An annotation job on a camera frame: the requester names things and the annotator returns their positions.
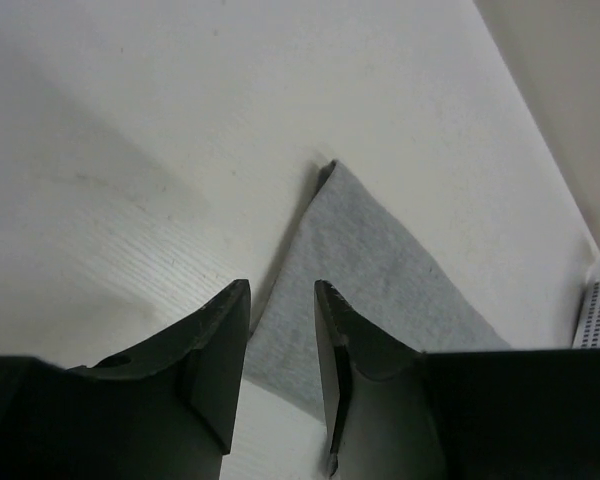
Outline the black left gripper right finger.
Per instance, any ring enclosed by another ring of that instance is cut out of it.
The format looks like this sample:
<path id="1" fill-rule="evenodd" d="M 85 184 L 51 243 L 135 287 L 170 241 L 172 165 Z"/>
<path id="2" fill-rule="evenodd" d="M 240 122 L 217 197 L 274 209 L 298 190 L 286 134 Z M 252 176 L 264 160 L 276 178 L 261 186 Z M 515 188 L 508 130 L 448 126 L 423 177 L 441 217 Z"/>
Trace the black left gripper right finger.
<path id="1" fill-rule="evenodd" d="M 600 349 L 420 352 L 314 291 L 332 475 L 600 479 Z"/>

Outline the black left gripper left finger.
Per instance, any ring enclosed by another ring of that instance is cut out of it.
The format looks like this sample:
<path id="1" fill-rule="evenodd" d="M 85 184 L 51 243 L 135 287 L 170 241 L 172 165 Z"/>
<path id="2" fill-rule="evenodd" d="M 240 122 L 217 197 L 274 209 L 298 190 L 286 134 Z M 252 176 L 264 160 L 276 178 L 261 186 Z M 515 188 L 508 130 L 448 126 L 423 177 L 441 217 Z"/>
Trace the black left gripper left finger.
<path id="1" fill-rule="evenodd" d="M 251 292 L 91 367 L 0 356 L 0 479 L 216 479 L 230 452 Z"/>

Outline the grey tank top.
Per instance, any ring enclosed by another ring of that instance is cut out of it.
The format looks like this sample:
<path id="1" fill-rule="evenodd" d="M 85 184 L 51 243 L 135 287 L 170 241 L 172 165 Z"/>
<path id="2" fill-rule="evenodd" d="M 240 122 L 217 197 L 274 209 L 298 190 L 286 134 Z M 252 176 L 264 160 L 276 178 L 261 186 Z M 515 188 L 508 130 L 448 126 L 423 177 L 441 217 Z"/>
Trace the grey tank top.
<path id="1" fill-rule="evenodd" d="M 341 162 L 319 174 L 249 341 L 251 381 L 323 419 L 314 285 L 419 351 L 506 350 L 434 257 Z"/>

